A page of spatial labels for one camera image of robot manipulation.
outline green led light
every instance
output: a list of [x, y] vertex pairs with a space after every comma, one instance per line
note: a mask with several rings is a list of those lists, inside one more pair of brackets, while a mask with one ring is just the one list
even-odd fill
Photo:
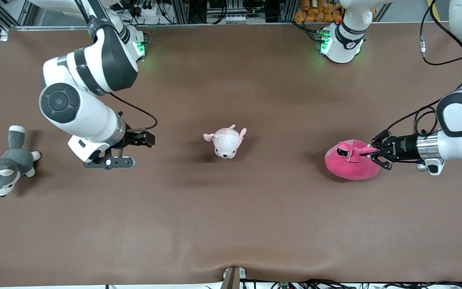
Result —
[[326, 39], [326, 41], [324, 41], [324, 43], [322, 44], [322, 47], [320, 48], [320, 51], [322, 53], [328, 53], [331, 44], [332, 44], [332, 37], [329, 36]]
[[144, 44], [142, 42], [133, 42], [133, 46], [135, 47], [136, 53], [138, 53], [138, 55], [144, 54]]

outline metal bracket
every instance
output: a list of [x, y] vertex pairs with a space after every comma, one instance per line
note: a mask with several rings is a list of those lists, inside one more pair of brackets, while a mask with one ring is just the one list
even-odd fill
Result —
[[1, 35], [0, 41], [1, 41], [1, 42], [7, 42], [7, 40], [8, 40], [8, 33], [7, 33], [7, 31], [1, 31], [0, 35]]
[[112, 149], [106, 150], [105, 155], [103, 157], [96, 157], [90, 163], [83, 163], [83, 166], [87, 169], [105, 169], [105, 170], [130, 169], [135, 166], [136, 161], [134, 158], [129, 157], [129, 156], [112, 156], [111, 150]]

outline gray husky plush toy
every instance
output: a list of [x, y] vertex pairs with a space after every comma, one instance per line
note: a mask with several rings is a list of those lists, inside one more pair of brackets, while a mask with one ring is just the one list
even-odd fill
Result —
[[25, 131], [22, 126], [11, 126], [8, 130], [9, 150], [0, 159], [0, 196], [10, 193], [22, 175], [35, 175], [33, 162], [40, 159], [39, 152], [23, 149]]

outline plush toy paw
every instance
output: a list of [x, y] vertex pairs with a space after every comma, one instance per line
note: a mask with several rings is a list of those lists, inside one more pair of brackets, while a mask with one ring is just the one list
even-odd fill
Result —
[[33, 156], [33, 161], [38, 161], [42, 156], [39, 152], [31, 152], [31, 155]]

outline plush toy ear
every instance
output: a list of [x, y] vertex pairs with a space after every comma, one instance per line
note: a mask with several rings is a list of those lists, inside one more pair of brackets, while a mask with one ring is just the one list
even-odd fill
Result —
[[358, 153], [360, 155], [365, 155], [365, 154], [371, 154], [371, 153], [375, 153], [375, 152], [378, 152], [379, 150], [376, 149], [376, 148], [370, 148], [370, 147], [366, 147], [366, 148], [360, 148], [358, 150]]
[[240, 138], [243, 139], [243, 136], [247, 132], [247, 128], [242, 128], [242, 131], [240, 132]]
[[0, 170], [0, 175], [2, 175], [2, 176], [9, 176], [9, 175], [12, 175], [12, 174], [13, 174], [13, 170], [11, 170], [11, 169]]
[[203, 134], [202, 135], [206, 141], [213, 141], [215, 134]]
[[348, 151], [348, 152], [352, 151], [351, 145], [344, 141], [341, 141], [338, 143], [338, 148], [342, 151]]

